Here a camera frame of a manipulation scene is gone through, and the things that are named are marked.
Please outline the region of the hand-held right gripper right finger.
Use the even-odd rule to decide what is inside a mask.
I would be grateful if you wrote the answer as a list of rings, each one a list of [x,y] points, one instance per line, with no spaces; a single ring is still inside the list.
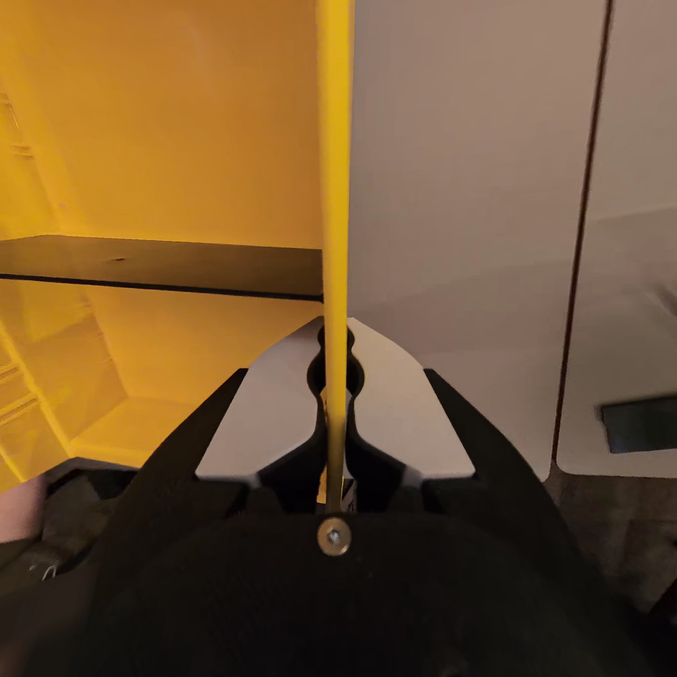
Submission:
[[[345,464],[356,499],[471,478],[475,467],[422,365],[354,317],[347,328]]]

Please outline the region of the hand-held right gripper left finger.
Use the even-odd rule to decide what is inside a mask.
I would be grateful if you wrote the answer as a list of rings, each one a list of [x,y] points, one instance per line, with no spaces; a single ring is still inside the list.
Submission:
[[[196,468],[203,481],[316,500],[327,460],[324,320],[312,319],[256,359]]]

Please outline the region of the yellow plastic bin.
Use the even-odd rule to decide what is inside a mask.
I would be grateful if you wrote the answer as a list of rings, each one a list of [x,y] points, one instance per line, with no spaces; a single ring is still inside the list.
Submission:
[[[354,1],[1,2],[1,491],[140,467],[322,312]]]

